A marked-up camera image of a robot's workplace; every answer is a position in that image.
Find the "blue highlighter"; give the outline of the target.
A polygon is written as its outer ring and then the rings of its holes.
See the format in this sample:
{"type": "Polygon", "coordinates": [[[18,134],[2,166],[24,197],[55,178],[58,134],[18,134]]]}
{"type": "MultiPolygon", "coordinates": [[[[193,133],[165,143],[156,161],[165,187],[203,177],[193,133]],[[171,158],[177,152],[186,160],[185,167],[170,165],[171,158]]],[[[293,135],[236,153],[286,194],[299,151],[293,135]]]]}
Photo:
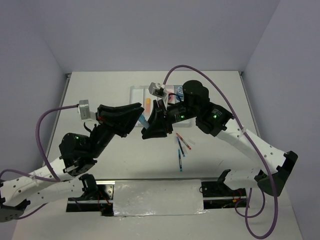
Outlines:
{"type": "Polygon", "coordinates": [[[140,117],[138,118],[138,121],[143,126],[143,128],[145,129],[149,128],[150,125],[143,114],[140,115],[140,117]]]}

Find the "orange highlighter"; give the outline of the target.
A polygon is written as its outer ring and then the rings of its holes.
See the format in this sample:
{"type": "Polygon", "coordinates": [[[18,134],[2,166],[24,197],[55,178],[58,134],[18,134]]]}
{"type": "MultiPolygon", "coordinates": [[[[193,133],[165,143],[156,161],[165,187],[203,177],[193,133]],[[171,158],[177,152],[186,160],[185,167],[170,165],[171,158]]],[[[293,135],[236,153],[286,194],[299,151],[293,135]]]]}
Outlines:
{"type": "Polygon", "coordinates": [[[151,113],[151,104],[152,104],[152,100],[150,98],[146,98],[145,99],[145,114],[147,116],[149,116],[151,113]]]}

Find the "pink tube of markers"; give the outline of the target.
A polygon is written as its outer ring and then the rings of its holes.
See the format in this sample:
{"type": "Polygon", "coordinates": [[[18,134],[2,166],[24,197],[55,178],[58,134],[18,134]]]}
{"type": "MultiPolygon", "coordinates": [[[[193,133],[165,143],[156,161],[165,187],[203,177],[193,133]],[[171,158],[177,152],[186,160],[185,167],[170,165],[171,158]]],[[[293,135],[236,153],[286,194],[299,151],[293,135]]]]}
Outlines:
{"type": "Polygon", "coordinates": [[[166,90],[168,92],[168,103],[175,104],[176,103],[176,97],[172,94],[175,93],[175,88],[173,85],[167,85],[166,90]]]}

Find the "blue jar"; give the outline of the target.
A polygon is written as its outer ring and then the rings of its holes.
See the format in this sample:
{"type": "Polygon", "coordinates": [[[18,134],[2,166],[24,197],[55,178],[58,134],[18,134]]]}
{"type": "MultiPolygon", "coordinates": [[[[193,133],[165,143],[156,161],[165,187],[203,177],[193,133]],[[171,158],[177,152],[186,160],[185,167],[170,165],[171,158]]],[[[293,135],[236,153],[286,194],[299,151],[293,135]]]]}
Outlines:
{"type": "Polygon", "coordinates": [[[179,101],[183,101],[184,100],[184,92],[183,92],[183,86],[182,85],[178,85],[175,89],[175,95],[176,95],[176,99],[179,101]]]}

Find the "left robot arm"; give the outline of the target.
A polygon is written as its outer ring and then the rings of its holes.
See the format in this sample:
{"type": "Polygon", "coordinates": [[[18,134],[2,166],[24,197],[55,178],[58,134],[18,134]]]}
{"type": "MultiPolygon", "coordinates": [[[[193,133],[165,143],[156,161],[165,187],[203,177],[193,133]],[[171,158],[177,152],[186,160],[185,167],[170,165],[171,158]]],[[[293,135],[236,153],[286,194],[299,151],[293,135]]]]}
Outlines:
{"type": "Polygon", "coordinates": [[[77,109],[81,120],[94,124],[89,135],[67,133],[59,144],[60,156],[49,161],[40,141],[40,125],[48,110],[36,124],[36,143],[45,165],[31,173],[18,170],[18,177],[0,181],[0,221],[2,223],[27,218],[26,211],[42,208],[49,202],[74,198],[76,194],[91,200],[98,187],[93,175],[88,174],[98,157],[114,136],[125,138],[135,127],[144,108],[141,103],[110,107],[100,105],[91,112],[88,100],[58,107],[57,110],[77,109]]]}

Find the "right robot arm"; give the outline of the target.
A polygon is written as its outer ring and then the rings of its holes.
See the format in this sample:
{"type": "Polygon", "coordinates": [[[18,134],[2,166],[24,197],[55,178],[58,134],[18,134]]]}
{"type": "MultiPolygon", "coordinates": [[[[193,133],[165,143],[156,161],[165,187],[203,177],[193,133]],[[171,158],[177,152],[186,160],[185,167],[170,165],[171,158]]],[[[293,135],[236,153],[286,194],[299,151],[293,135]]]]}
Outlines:
{"type": "Polygon", "coordinates": [[[241,126],[234,113],[210,101],[209,90],[197,80],[183,84],[183,100],[173,105],[168,104],[169,93],[163,84],[152,82],[148,90],[158,99],[153,102],[148,127],[141,131],[144,140],[165,138],[174,124],[195,119],[203,133],[227,142],[256,164],[249,170],[224,170],[217,180],[221,195],[248,188],[259,188],[273,197],[281,195],[298,159],[296,153],[279,150],[241,126]]]}

